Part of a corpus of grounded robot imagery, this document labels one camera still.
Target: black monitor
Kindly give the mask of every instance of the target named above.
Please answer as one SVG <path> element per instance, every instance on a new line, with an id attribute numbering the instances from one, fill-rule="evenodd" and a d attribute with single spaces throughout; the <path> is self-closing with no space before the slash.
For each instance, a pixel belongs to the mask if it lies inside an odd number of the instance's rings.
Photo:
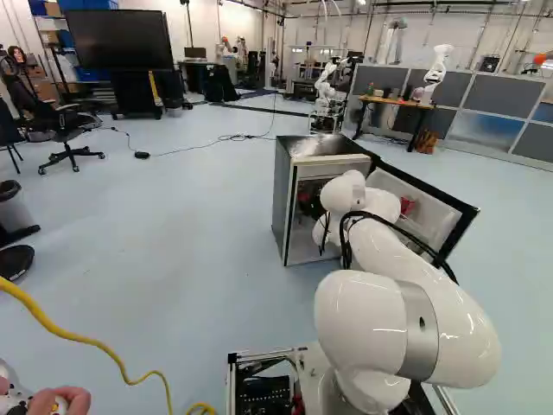
<path id="1" fill-rule="evenodd" d="M 347 57 L 348 58 L 354 58 L 357 56 L 363 56 L 363 52 L 355 52 L 354 50 L 348 50 L 347 51 Z"/>
<path id="2" fill-rule="evenodd" d="M 79 63 L 85 68 L 173 68 L 165 15 L 157 10 L 66 10 Z"/>
<path id="3" fill-rule="evenodd" d="M 207 58 L 205 48 L 184 48 L 185 58 Z"/>

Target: human hand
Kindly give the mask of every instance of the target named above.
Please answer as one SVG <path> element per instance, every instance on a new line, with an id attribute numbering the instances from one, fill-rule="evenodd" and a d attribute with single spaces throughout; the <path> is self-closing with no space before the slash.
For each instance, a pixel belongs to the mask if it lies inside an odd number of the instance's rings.
<path id="1" fill-rule="evenodd" d="M 10 389 L 7 379 L 0 377 L 0 395 Z M 90 409 L 91 394 L 82 387 L 64 386 L 56 389 L 42 389 L 29 401 L 27 415 L 49 415 L 55 404 L 55 397 L 61 396 L 67 401 L 67 415 L 86 415 Z"/>

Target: game controller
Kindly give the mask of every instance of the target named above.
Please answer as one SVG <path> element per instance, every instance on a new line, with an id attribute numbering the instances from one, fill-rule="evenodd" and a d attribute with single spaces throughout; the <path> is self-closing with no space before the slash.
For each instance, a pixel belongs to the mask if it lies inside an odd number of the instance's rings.
<path id="1" fill-rule="evenodd" d="M 0 376 L 10 383 L 8 392 L 0 395 L 0 415 L 25 415 L 33 393 L 21 386 L 16 371 L 3 359 L 0 359 Z M 67 401 L 61 396 L 56 396 L 50 415 L 66 415 L 66 413 Z"/>

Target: yellow cable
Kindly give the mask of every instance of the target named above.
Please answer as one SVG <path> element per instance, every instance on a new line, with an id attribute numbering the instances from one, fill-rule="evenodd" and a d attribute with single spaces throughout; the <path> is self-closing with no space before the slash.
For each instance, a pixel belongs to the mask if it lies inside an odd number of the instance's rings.
<path id="1" fill-rule="evenodd" d="M 192 406 L 190 406 L 190 408 L 187 411 L 187 415 L 192 415 L 192 413 L 196 409 L 201 409 L 201 415 L 204 415 L 204 414 L 215 415 L 215 410 L 213 409 L 213 407 L 208 404 L 204 404 L 203 402 L 199 402 L 197 404 L 193 404 Z"/>
<path id="2" fill-rule="evenodd" d="M 106 346 L 103 342 L 100 340 L 91 339 L 88 337 L 85 337 L 83 335 L 76 335 L 74 333 L 71 333 L 69 331 L 66 331 L 58 326 L 56 326 L 49 318 L 44 314 L 44 311 L 42 311 L 41 307 L 38 305 L 38 303 L 25 291 L 23 291 L 21 288 L 19 288 L 17 285 L 11 283 L 5 278 L 0 277 L 0 290 L 6 291 L 8 294 L 19 300 L 23 303 L 25 307 L 27 307 L 27 310 L 30 311 L 30 313 L 33 315 L 33 317 L 44 327 L 44 329 L 48 330 L 53 335 L 57 335 L 58 337 L 61 337 L 62 339 L 71 340 L 73 342 L 78 343 L 85 343 L 89 344 L 91 346 L 96 346 L 100 350 L 103 350 L 106 352 L 119 366 L 119 371 L 121 372 L 121 376 L 123 376 L 124 383 L 126 383 L 129 386 L 138 385 L 139 383 L 142 383 L 145 381 L 150 375 L 156 374 L 159 376 L 162 381 L 163 385 L 165 386 L 165 398 L 167 400 L 167 411 L 168 415 L 173 415 L 173 405 L 171 404 L 171 392 L 169 391 L 169 383 L 167 382 L 167 379 L 158 370 L 152 370 L 147 372 L 143 377 L 137 379 L 137 380 L 131 380 L 129 379 L 129 375 L 127 374 L 127 369 L 124 366 L 123 361 L 117 354 L 111 350 L 108 346 Z M 195 404 L 190 407 L 187 414 L 192 413 L 195 409 L 202 408 L 202 413 L 209 413 L 210 415 L 215 415 L 215 410 L 203 403 Z"/>

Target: wooden table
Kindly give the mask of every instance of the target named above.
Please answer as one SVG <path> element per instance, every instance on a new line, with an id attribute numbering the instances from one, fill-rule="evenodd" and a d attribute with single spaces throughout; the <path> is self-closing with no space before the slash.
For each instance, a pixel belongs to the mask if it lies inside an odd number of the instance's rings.
<path id="1" fill-rule="evenodd" d="M 434 110 L 434 105 L 427 105 L 427 104 L 421 104 L 419 102 L 408 100 L 404 101 L 402 99 L 397 98 L 382 98 L 382 97 L 375 97 L 373 95 L 361 95 L 359 97 L 359 101 L 363 103 L 363 106 L 361 107 L 361 113 L 363 114 L 361 117 L 359 117 L 359 121 L 357 122 L 357 130 L 355 131 L 355 135 L 353 136 L 353 139 L 356 140 L 359 138 L 359 136 L 362 134 L 361 132 L 361 125 L 363 124 L 363 118 L 365 117 L 365 111 L 366 107 L 372 103 L 376 104 L 390 104 L 390 105 L 399 105 L 399 106 L 405 106 L 409 108 L 417 108 L 420 111 L 420 117 L 416 123 L 415 131 L 413 132 L 413 138 L 411 141 L 409 141 L 409 145 L 407 147 L 407 151 L 411 152 L 415 148 L 416 140 L 418 139 L 419 133 L 421 132 L 421 128 L 423 127 L 424 120 L 426 119 L 426 115 L 428 112 Z"/>

